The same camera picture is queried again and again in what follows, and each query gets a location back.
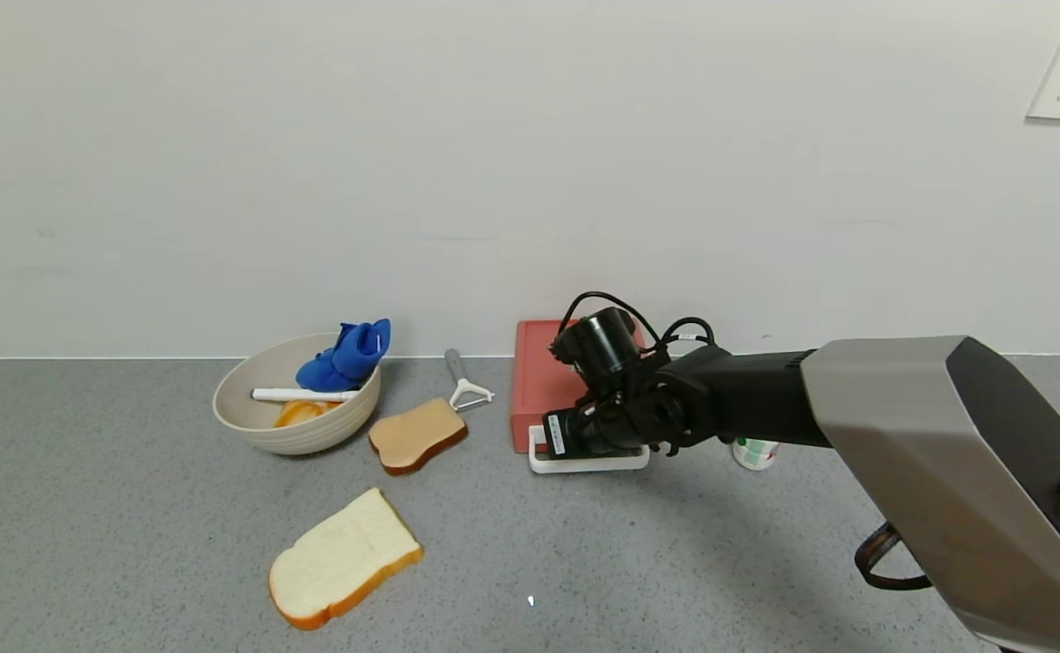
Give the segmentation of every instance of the paper cup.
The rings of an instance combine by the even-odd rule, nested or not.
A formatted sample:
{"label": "paper cup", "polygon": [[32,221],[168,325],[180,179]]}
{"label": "paper cup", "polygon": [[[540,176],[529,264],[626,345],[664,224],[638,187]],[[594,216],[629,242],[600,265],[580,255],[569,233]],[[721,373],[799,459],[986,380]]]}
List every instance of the paper cup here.
{"label": "paper cup", "polygon": [[736,462],[753,472],[762,472],[771,467],[771,463],[775,462],[775,452],[778,449],[779,443],[753,441],[748,438],[737,438],[731,443],[731,455],[736,457]]}

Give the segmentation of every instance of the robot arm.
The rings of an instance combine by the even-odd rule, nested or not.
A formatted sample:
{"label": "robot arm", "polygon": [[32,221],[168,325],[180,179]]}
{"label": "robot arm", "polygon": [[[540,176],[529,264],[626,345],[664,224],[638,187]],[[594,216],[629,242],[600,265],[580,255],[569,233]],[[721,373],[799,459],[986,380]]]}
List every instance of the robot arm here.
{"label": "robot arm", "polygon": [[[568,456],[739,437],[831,447],[887,520],[856,554],[870,584],[932,584],[977,637],[1060,653],[1060,417],[1012,364],[959,336],[730,355],[709,326],[671,360],[670,331],[641,350],[634,328],[603,310],[551,346],[590,390],[549,413]],[[926,579],[870,571],[902,537]]]}

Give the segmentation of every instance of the white holder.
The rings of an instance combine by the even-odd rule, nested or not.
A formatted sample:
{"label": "white holder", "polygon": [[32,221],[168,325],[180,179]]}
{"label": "white holder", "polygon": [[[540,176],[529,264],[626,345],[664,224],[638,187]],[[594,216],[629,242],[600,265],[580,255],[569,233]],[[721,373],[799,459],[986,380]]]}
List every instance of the white holder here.
{"label": "white holder", "polygon": [[[458,405],[458,401],[464,392],[478,393],[483,399],[477,399],[475,401],[467,401],[465,404]],[[475,405],[489,404],[493,401],[493,392],[489,392],[485,388],[480,387],[476,384],[471,384],[469,380],[458,380],[458,387],[454,390],[454,396],[449,398],[449,408],[461,411],[466,408],[473,408]]]}
{"label": "white holder", "polygon": [[642,470],[650,462],[650,446],[638,447],[637,455],[616,455],[613,458],[575,458],[550,460],[537,458],[537,445],[546,443],[546,429],[541,424],[530,426],[530,470],[538,474],[569,474],[575,472],[613,472],[616,470]]}
{"label": "white holder", "polygon": [[352,401],[360,390],[344,392],[313,392],[303,388],[255,388],[251,399],[255,401]]}

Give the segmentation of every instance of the bread crust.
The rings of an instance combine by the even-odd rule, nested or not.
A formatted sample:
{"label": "bread crust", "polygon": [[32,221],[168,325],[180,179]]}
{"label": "bread crust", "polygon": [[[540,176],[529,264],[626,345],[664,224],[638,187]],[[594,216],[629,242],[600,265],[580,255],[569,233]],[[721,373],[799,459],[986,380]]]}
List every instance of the bread crust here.
{"label": "bread crust", "polygon": [[276,587],[272,586],[271,575],[268,575],[267,577],[267,587],[268,590],[272,593],[272,603],[276,604],[276,611],[280,613],[280,615],[284,617],[289,624],[293,624],[293,626],[300,630],[316,630],[323,626],[323,624],[326,624],[328,621],[334,617],[339,617],[340,615],[343,615],[343,613],[352,611],[353,607],[356,607],[356,604],[360,603],[360,601],[364,600],[369,594],[372,594],[373,589],[379,587],[379,584],[385,582],[385,579],[388,579],[389,576],[395,575],[401,569],[405,569],[405,567],[412,565],[413,562],[421,561],[424,555],[425,549],[418,546],[417,549],[410,550],[409,553],[405,553],[395,562],[390,563],[390,565],[385,565],[384,567],[376,569],[376,573],[372,575],[372,578],[369,578],[363,586],[357,587],[355,592],[347,596],[347,598],[343,598],[343,600],[338,600],[338,602],[332,603],[326,608],[323,608],[323,611],[315,613],[315,615],[311,615],[308,617],[294,617],[288,615],[288,613],[281,611],[280,604],[276,603]]}
{"label": "bread crust", "polygon": [[[442,439],[442,441],[439,441],[438,443],[435,443],[434,446],[430,446],[429,448],[425,449],[424,454],[421,454],[421,456],[419,456],[417,462],[413,462],[412,464],[405,464],[405,466],[402,467],[389,467],[388,464],[385,464],[384,460],[381,460],[381,466],[384,467],[385,471],[392,476],[403,476],[406,474],[411,474],[413,472],[417,472],[418,470],[421,470],[421,467],[424,467],[425,463],[429,462],[429,459],[434,458],[435,455],[438,455],[440,454],[440,452],[443,452],[448,447],[454,446],[456,443],[463,441],[466,435],[469,435],[469,426],[461,426],[458,430],[455,431],[454,435],[445,439]],[[381,449],[376,447],[376,443],[373,442],[373,439],[371,437],[368,438],[368,446],[373,447],[373,454],[375,454],[377,458],[379,458]]]}

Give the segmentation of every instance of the label sticker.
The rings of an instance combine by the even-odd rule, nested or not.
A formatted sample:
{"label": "label sticker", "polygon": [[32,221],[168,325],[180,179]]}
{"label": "label sticker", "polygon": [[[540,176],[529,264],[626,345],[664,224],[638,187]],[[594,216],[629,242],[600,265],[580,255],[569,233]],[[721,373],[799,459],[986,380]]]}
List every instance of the label sticker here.
{"label": "label sticker", "polygon": [[558,414],[550,414],[546,422],[549,424],[549,439],[554,443],[554,454],[566,454],[566,443],[562,441],[562,425],[558,422]]}

